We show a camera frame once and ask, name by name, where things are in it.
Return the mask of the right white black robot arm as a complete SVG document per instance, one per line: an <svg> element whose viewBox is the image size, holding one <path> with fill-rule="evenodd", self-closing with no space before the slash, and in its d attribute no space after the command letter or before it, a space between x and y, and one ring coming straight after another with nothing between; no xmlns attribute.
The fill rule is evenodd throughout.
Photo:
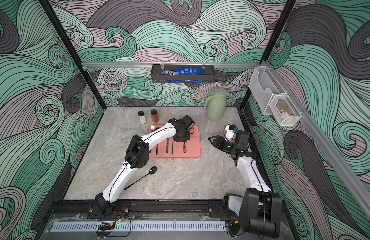
<svg viewBox="0 0 370 240"><path fill-rule="evenodd" d="M280 235L282 199L263 179L250 151L250 134L245 131L225 130L224 136L208 137L212 146L226 153L234 161L245 184L244 195L226 194L228 210L238 217L242 233L276 239Z"/></svg>

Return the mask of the grey handled fork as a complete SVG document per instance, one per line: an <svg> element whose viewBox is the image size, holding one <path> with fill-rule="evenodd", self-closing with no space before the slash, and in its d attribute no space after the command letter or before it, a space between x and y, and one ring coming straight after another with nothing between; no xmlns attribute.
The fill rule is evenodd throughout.
<svg viewBox="0 0 370 240"><path fill-rule="evenodd" d="M166 141L166 153L169 153L169 138Z"/></svg>

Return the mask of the pink plastic tray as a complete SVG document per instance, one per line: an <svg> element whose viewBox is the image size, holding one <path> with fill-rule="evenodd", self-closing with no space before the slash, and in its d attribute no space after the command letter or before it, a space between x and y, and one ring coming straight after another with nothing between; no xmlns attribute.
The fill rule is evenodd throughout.
<svg viewBox="0 0 370 240"><path fill-rule="evenodd" d="M163 159L197 159L202 155L202 146L201 146L201 135L200 129L198 126L194 126L191 130L191 139L186 143L187 152L183 153L183 142L174 141L174 154L171 154L172 151L172 138L169 138L169 153L166 153L166 141L159 143L159 151L156 156L156 146L152 149L152 152L149 154L151 158L163 158Z"/></svg>

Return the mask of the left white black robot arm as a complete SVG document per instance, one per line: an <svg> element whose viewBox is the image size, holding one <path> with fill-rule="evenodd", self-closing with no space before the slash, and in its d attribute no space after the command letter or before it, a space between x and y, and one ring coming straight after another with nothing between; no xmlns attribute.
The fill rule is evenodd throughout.
<svg viewBox="0 0 370 240"><path fill-rule="evenodd" d="M165 125L147 135L133 136L120 170L111 183L95 196L95 206L100 214L106 219L114 214L114 202L118 200L132 175L148 163L150 150L169 138L179 143L190 140L193 126L193 119L186 115L179 120L170 119Z"/></svg>

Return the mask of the black spoon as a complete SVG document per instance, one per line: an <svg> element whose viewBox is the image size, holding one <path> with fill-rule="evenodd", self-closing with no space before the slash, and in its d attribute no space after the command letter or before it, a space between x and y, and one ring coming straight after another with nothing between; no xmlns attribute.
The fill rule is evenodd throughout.
<svg viewBox="0 0 370 240"><path fill-rule="evenodd" d="M159 151L159 144L156 145L156 156L158 155L158 151Z"/></svg>
<svg viewBox="0 0 370 240"><path fill-rule="evenodd" d="M156 166L151 167L150 170L149 170L149 172L147 174L145 174L144 176L142 176L141 178L139 178L138 180L136 180L135 182L133 182L129 186L125 187L124 188L124 191L127 190L127 189L129 189L134 184L136 184L138 181L142 180L143 178L147 177L148 175L154 175L157 172L157 170L158 170L158 168Z"/></svg>

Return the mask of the green handled fork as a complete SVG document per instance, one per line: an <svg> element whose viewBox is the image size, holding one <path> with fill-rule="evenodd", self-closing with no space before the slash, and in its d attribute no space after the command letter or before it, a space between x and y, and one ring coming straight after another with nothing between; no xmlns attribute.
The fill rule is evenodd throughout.
<svg viewBox="0 0 370 240"><path fill-rule="evenodd" d="M152 125L151 126L151 133L154 132L155 130L156 130L155 125Z"/></svg>

